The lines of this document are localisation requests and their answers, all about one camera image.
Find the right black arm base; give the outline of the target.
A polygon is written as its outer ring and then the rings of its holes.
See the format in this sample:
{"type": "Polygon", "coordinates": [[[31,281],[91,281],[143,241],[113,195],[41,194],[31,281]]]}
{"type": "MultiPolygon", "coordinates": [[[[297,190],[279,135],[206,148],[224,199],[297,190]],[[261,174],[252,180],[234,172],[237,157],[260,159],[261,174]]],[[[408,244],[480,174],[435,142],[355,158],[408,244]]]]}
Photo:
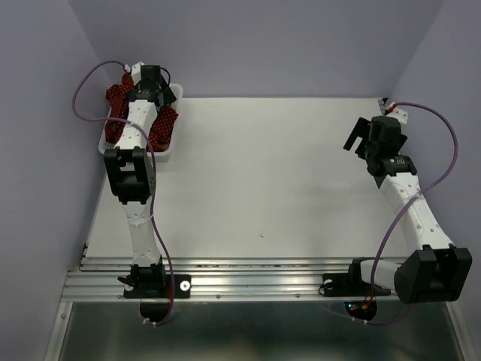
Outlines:
{"type": "Polygon", "coordinates": [[[365,281],[348,273],[325,273],[319,286],[319,294],[326,297],[365,297],[372,290],[370,277],[365,281]]]}

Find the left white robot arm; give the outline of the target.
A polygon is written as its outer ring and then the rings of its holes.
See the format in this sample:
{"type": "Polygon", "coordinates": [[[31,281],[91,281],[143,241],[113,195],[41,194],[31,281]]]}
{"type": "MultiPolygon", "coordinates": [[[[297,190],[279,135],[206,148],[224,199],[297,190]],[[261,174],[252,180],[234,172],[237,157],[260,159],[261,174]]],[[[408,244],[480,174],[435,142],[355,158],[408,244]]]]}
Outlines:
{"type": "Polygon", "coordinates": [[[172,277],[163,265],[153,225],[155,158],[148,155],[149,132],[167,105],[168,83],[158,65],[136,63],[130,75],[133,88],[127,96],[127,124],[113,148],[104,152],[110,189],[126,214],[133,249],[130,273],[119,281],[125,285],[126,298],[169,298],[172,277]]]}

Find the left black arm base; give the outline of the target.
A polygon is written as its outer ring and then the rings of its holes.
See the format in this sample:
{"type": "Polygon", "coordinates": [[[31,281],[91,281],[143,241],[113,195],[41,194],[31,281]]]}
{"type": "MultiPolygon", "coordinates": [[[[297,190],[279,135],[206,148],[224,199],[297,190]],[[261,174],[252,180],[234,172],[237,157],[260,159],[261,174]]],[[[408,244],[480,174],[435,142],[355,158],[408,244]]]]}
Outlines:
{"type": "Polygon", "coordinates": [[[170,275],[166,276],[163,284],[144,283],[134,285],[130,276],[119,276],[117,280],[123,284],[123,297],[125,299],[188,299],[191,293],[192,277],[190,275],[174,275],[174,285],[170,275]]]}

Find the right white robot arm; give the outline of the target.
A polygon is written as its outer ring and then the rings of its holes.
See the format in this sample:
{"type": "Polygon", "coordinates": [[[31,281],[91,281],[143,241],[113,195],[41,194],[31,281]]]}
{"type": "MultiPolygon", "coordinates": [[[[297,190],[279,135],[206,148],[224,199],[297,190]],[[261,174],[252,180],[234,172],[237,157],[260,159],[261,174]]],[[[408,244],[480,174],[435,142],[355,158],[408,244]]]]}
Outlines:
{"type": "Polygon", "coordinates": [[[346,274],[348,289],[393,291],[404,304],[458,300],[472,256],[442,230],[422,193],[413,161],[400,153],[407,140],[401,123],[386,116],[359,118],[344,150],[351,150],[356,140],[360,143],[355,154],[366,162],[395,212],[395,225],[401,227],[410,255],[401,264],[381,256],[353,260],[346,274]]]}

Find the red plaid skirt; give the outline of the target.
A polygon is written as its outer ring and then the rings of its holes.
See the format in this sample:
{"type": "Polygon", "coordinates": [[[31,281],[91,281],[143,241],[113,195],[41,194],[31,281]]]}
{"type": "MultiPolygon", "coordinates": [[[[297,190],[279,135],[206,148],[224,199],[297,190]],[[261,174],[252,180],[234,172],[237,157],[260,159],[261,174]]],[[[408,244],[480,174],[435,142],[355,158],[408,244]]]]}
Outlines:
{"type": "Polygon", "coordinates": [[[122,86],[127,86],[129,88],[132,88],[134,86],[134,82],[133,82],[132,77],[129,73],[123,74],[121,84],[122,84],[122,86]]]}

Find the red polka dot skirt pile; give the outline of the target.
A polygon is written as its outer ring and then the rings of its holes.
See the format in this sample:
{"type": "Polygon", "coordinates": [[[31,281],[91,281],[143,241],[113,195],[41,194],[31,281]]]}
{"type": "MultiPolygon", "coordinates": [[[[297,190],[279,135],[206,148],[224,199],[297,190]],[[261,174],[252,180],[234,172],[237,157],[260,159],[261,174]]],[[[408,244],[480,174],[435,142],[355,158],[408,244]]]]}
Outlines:
{"type": "MultiPolygon", "coordinates": [[[[127,119],[128,116],[128,91],[132,88],[114,84],[106,90],[105,97],[110,105],[110,115],[115,118],[127,119]]],[[[178,117],[177,112],[170,107],[162,109],[150,128],[149,140],[155,152],[162,152],[168,148],[174,122],[178,117]]],[[[125,124],[108,120],[104,126],[106,141],[115,144],[120,140],[125,124]]]]}

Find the white plastic basket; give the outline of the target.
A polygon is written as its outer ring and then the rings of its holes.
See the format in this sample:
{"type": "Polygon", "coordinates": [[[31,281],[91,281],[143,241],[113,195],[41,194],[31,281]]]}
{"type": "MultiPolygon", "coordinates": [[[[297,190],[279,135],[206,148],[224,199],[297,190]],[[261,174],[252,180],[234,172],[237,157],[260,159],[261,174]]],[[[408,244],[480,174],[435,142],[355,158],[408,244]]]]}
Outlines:
{"type": "MultiPolygon", "coordinates": [[[[172,104],[172,108],[177,112],[178,117],[173,125],[171,140],[168,145],[168,148],[162,152],[154,153],[156,162],[167,162],[169,160],[171,156],[171,151],[174,148],[174,143],[177,138],[177,128],[178,128],[177,124],[180,122],[181,118],[183,117],[183,105],[182,105],[183,87],[178,83],[172,83],[171,89],[177,98],[177,100],[172,104]]],[[[106,149],[111,149],[112,147],[113,147],[113,144],[106,141],[105,132],[104,132],[104,129],[102,129],[101,136],[98,142],[98,151],[100,152],[100,154],[103,154],[106,149]]]]}

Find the aluminium rail frame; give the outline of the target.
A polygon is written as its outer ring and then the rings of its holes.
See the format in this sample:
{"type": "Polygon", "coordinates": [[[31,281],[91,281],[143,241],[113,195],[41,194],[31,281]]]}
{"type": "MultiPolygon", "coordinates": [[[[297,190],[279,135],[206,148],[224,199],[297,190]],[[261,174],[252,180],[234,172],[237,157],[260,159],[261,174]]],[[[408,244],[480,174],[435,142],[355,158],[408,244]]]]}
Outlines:
{"type": "Polygon", "coordinates": [[[468,360],[457,304],[406,312],[378,301],[377,326],[348,318],[322,276],[373,256],[394,214],[342,146],[376,98],[185,98],[158,167],[156,220],[188,299],[154,327],[117,278],[132,246],[104,186],[68,273],[48,360],[468,360]]]}

